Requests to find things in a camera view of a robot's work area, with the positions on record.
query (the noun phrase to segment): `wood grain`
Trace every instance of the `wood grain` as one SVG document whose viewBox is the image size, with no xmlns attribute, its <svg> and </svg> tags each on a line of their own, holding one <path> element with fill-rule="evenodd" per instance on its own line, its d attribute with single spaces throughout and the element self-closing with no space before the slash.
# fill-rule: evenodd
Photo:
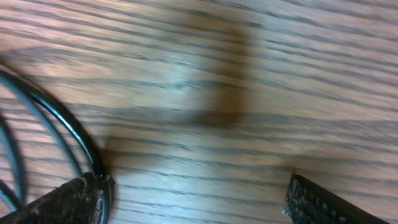
<svg viewBox="0 0 398 224">
<path fill-rule="evenodd" d="M 111 223 L 290 223 L 294 169 L 398 223 L 397 12 L 387 0 L 6 0 L 0 61 L 104 148 Z M 0 93 L 29 200 L 73 178 Z M 2 149 L 0 173 L 13 184 Z"/>
</svg>

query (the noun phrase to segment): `black cable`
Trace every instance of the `black cable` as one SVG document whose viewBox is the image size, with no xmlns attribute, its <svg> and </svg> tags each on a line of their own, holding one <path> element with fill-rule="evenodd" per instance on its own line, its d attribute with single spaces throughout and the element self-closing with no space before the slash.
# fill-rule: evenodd
<svg viewBox="0 0 398 224">
<path fill-rule="evenodd" d="M 40 110 L 40 108 L 32 101 L 32 97 L 26 90 L 28 84 L 25 84 L 20 78 L 11 75 L 5 71 L 0 71 L 0 83 L 3 83 L 9 90 L 11 90 L 18 98 L 23 102 L 23 104 L 30 110 L 33 115 L 36 115 L 43 126 L 45 126 L 50 134 L 55 138 L 60 147 L 63 149 L 65 154 L 72 162 L 72 166 L 77 175 L 82 174 L 79 163 L 76 157 L 73 155 L 68 143 L 64 140 L 62 135 L 56 129 L 53 123 L 45 115 L 45 113 Z"/>
<path fill-rule="evenodd" d="M 21 206 L 19 205 L 21 204 L 24 205 L 26 203 L 26 194 L 27 194 L 26 171 L 21 151 L 19 150 L 18 147 L 18 143 L 14 139 L 11 130 L 9 129 L 6 121 L 1 116 L 1 114 L 0 114 L 0 142 L 2 142 L 4 150 L 6 151 L 6 155 L 12 169 L 12 175 L 16 183 L 14 196 L 12 197 L 17 198 L 19 204 L 17 205 L 13 198 L 10 198 L 8 200 L 9 203 L 7 203 L 8 205 L 12 203 L 12 208 L 10 209 L 14 211 L 18 208 L 21 208 Z M 5 183 L 0 184 L 0 194 L 9 195 L 8 187 L 5 185 L 7 187 L 5 188 L 5 186 L 2 185 L 5 185 Z"/>
<path fill-rule="evenodd" d="M 23 206 L 21 200 L 17 198 L 15 193 L 1 180 L 0 180 L 0 198 L 6 203 L 6 205 L 12 211 L 21 209 Z"/>
<path fill-rule="evenodd" d="M 65 140 L 63 140 L 62 136 L 55 129 L 53 124 L 45 114 L 37 108 L 33 101 L 47 109 L 66 127 L 85 152 L 91 164 L 91 168 L 93 169 L 93 173 L 103 177 L 107 175 L 105 166 L 101 161 L 99 149 L 94 140 L 84 130 L 83 126 L 74 117 L 74 115 L 72 115 L 72 113 L 61 104 L 61 102 L 30 83 L 1 70 L 0 82 L 3 82 L 10 90 L 12 90 L 22 100 L 22 102 L 25 103 L 28 109 L 39 117 L 42 124 L 50 130 L 51 134 L 59 141 L 58 143 L 61 145 L 62 149 L 67 153 L 76 172 L 81 172 L 80 167 L 71 150 L 67 147 Z M 98 223 L 105 224 L 108 222 L 110 208 L 111 189 L 108 184 L 103 184 L 103 199 L 101 201 L 101 211 Z"/>
</svg>

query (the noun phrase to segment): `wooden floor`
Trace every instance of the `wooden floor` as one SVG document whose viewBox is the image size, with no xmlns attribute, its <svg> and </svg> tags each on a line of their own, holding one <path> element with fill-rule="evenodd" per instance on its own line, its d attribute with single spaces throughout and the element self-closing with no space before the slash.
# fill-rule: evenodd
<svg viewBox="0 0 398 224">
<path fill-rule="evenodd" d="M 398 0 L 5 0 L 0 62 L 104 147 L 110 223 L 291 223 L 294 169 L 398 223 Z M 0 108 L 30 200 L 75 176 L 4 88 Z"/>
</svg>

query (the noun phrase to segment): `blurry dark shape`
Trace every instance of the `blurry dark shape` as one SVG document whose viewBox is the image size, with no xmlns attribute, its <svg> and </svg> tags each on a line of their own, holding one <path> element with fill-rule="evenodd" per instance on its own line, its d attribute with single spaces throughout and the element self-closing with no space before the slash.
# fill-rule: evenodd
<svg viewBox="0 0 398 224">
<path fill-rule="evenodd" d="M 98 177 L 91 172 L 82 174 L 24 208 L 0 219 L 0 223 L 63 223 L 88 224 L 99 219 L 103 185 L 109 177 Z"/>
<path fill-rule="evenodd" d="M 284 213 L 292 218 L 294 224 L 388 223 L 301 175 L 293 175 L 292 177 Z"/>
</svg>

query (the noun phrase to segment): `coiled cable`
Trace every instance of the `coiled cable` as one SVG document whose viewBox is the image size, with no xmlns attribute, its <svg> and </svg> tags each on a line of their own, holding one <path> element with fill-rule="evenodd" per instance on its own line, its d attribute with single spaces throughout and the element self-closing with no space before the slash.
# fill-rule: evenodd
<svg viewBox="0 0 398 224">
<path fill-rule="evenodd" d="M 40 110 L 38 105 L 49 111 L 69 131 L 86 154 L 94 175 L 102 177 L 107 175 L 105 166 L 101 160 L 99 149 L 94 140 L 85 131 L 74 115 L 61 102 L 40 88 L 37 88 L 27 81 L 11 75 L 9 72 L 5 72 L 4 70 L 0 70 L 0 83 L 18 96 L 32 114 L 38 117 L 42 125 L 49 130 L 50 134 L 70 159 L 76 175 L 81 174 L 81 169 L 76 157 L 73 155 L 72 150 L 69 148 L 64 138 L 62 138 L 62 135 L 52 124 L 46 114 Z M 12 133 L 2 116 L 0 116 L 0 141 L 2 142 L 6 150 L 7 157 L 10 160 L 12 173 L 16 182 L 16 189 L 13 192 L 0 180 L 0 196 L 11 210 L 18 210 L 25 205 L 26 202 L 26 171 L 24 169 L 24 163 L 17 141 L 12 136 Z M 103 199 L 101 201 L 101 213 L 98 219 L 98 224 L 106 224 L 108 222 L 109 211 L 111 208 L 110 186 L 108 184 L 103 184 L 102 188 Z"/>
</svg>

